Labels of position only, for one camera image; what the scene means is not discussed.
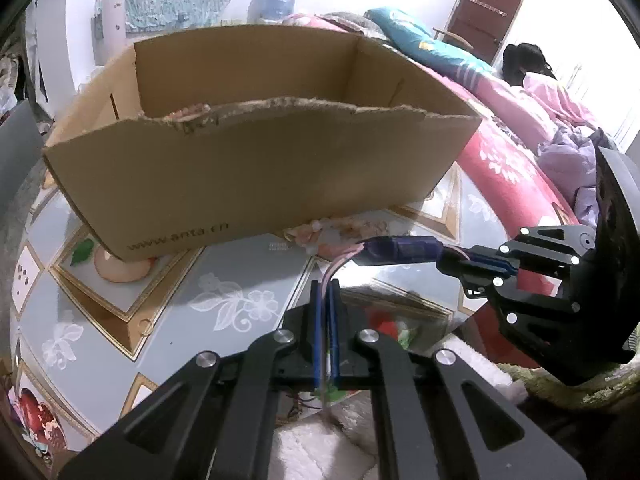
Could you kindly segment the person lying on bed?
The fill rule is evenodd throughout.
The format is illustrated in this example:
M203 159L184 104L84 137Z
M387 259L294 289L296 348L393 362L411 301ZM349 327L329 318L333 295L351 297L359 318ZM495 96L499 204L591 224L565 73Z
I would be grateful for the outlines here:
M572 98L555 77L536 44L508 44L502 54L502 78L522 88L554 118L575 127L598 128L589 108Z

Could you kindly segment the white fluffy towel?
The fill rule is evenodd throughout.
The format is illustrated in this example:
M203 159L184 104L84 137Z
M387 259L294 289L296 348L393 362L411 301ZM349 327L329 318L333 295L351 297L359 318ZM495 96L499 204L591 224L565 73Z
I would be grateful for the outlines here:
M513 379L508 373L500 370L497 364L470 347L454 334L449 334L439 341L437 348L453 351L472 367L473 370L501 392L513 404L522 404L528 397L526 387L521 379Z

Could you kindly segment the brown cardboard box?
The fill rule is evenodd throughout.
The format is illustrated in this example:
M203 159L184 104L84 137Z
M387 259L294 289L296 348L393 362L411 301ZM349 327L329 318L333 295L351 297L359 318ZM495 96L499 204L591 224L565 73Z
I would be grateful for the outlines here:
M137 261L422 200L479 125L378 41L211 27L113 58L43 157L102 246Z

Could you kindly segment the blue strap watch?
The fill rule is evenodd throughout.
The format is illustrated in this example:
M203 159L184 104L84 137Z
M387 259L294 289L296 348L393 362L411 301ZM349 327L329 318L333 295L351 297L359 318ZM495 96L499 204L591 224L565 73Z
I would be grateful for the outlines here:
M318 304L326 298L333 275L349 261L360 266L399 266L400 264L438 263L446 255L462 261L470 261L470 255L462 248L446 245L434 236L389 235L367 238L347 245L336 252L322 275L316 296Z

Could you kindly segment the teal pillow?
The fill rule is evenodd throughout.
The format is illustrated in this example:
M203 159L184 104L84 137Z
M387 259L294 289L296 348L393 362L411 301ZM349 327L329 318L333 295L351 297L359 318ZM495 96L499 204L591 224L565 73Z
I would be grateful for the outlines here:
M397 50L431 70L473 90L480 76L495 76L494 68L472 53L435 39L410 14L392 8L367 10Z

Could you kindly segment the red floral quilt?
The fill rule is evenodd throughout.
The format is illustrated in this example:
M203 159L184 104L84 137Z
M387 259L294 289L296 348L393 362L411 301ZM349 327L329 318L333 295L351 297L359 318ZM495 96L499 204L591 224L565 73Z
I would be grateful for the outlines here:
M291 26L308 26L337 32L354 32L375 38L382 29L364 15L293 14L285 19ZM387 42L395 47L385 36ZM511 87L497 74L480 76L473 90L426 67L483 120L462 151L458 164L484 196L509 235L523 226L575 224L573 201L536 162L537 148L552 140L552 116L520 87Z

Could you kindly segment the blue water jug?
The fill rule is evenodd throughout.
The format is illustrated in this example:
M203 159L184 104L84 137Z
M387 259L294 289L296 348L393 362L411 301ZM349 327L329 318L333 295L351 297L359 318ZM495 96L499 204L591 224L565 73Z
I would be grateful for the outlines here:
M250 0L248 24L278 24L294 13L295 0Z

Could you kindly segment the dark red wooden door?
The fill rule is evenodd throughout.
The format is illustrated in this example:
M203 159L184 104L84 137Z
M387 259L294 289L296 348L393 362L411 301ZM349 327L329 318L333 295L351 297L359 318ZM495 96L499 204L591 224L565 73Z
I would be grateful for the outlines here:
M522 1L457 0L442 40L492 64Z

